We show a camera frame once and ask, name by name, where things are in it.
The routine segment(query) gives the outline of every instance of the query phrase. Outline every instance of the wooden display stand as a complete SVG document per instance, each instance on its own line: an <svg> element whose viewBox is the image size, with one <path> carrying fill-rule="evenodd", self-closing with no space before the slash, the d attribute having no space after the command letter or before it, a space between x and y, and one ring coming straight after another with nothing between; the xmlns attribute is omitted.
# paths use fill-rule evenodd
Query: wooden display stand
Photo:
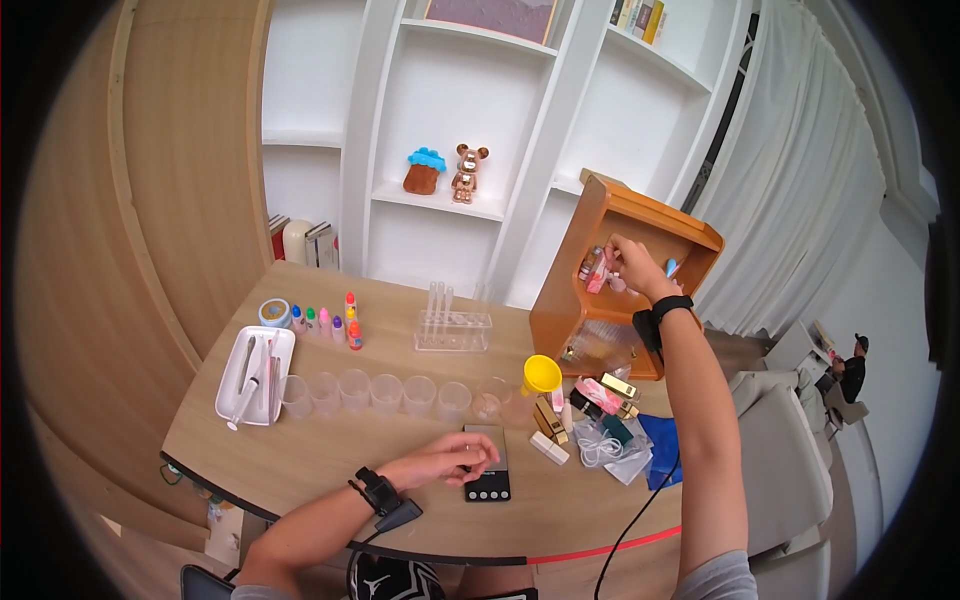
<svg viewBox="0 0 960 600"><path fill-rule="evenodd" d="M634 313L650 308L650 301L607 284L599 294L588 294L577 277L587 252L606 244L612 233L642 242L663 269L676 259L674 278L690 296L724 246L706 223L591 176L530 312L534 348L557 360L568 377L596 375L630 361L631 379L660 379L660 358L646 350L632 325Z"/></svg>

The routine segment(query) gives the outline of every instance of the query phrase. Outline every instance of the black shorts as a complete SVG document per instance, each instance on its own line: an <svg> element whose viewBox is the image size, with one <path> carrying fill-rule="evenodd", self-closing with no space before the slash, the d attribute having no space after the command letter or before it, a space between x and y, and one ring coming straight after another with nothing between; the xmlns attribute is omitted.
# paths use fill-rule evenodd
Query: black shorts
<svg viewBox="0 0 960 600"><path fill-rule="evenodd" d="M353 571L353 596L357 600L447 600L437 572L427 563L401 561L369 554L357 557ZM471 600L538 600L534 588Z"/></svg>

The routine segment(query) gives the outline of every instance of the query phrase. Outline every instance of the wrist strap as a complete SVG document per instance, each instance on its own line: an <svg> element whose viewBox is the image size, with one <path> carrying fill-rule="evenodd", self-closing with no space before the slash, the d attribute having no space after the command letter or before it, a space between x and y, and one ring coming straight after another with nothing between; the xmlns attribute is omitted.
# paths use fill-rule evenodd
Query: wrist strap
<svg viewBox="0 0 960 600"><path fill-rule="evenodd" d="M362 467L354 476L364 483L365 489L361 490L359 486L353 483L353 480L348 481L348 483L360 492L360 495L367 500L367 503L371 505L378 516L386 516L392 513L402 503L394 486L383 475L378 475L374 471Z"/></svg>
<svg viewBox="0 0 960 600"><path fill-rule="evenodd" d="M693 312L693 299L690 296L667 296L657 300L652 308L638 310L634 313L634 329L643 341L643 345L651 354L660 355L663 348L663 342L660 339L660 321L663 315L674 308L686 308Z"/></svg>
<svg viewBox="0 0 960 600"><path fill-rule="evenodd" d="M693 308L693 299L690 296L666 296L657 300L657 303L654 304L653 310L653 319L654 324L660 326L660 322L663 321L663 315L667 314L674 308L685 308L687 310Z"/></svg>

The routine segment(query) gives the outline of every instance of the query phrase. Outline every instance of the hand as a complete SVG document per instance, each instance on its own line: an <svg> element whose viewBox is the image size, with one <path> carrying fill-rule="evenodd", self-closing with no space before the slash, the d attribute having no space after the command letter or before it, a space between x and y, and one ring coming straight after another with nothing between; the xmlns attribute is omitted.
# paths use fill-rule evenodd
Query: hand
<svg viewBox="0 0 960 600"><path fill-rule="evenodd" d="M500 453L490 438L482 433L458 432L448 433L376 472L386 477L398 492L419 488L440 477L445 478L448 485L462 487L479 479L491 462L499 460ZM461 465L470 467L470 472Z"/></svg>
<svg viewBox="0 0 960 600"><path fill-rule="evenodd" d="M667 296L681 296L682 287L666 278L646 246L617 233L610 236L604 255L611 271L618 271L627 287L647 297L651 304Z"/></svg>

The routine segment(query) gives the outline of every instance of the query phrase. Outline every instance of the man sitting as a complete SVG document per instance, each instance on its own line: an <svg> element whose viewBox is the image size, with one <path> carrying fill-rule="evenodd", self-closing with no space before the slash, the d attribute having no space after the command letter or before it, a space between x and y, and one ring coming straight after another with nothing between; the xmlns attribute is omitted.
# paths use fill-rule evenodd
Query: man sitting
<svg viewBox="0 0 960 600"><path fill-rule="evenodd" d="M867 339L867 336L854 333L853 337L856 338L856 343L853 345L853 357L844 360L837 356L833 359L833 366L830 367L830 374L840 382L843 398L848 404L856 402L856 397L860 394L860 388L863 387L863 377L867 372L867 349L870 347L870 340Z"/></svg>

